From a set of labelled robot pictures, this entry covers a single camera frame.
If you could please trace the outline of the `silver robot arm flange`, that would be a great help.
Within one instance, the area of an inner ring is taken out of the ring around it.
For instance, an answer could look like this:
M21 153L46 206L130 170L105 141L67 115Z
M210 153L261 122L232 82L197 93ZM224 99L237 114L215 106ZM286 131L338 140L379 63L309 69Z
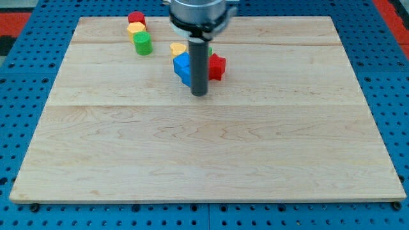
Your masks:
M168 3L174 32L195 43L213 40L227 28L238 11L225 0L171 0Z

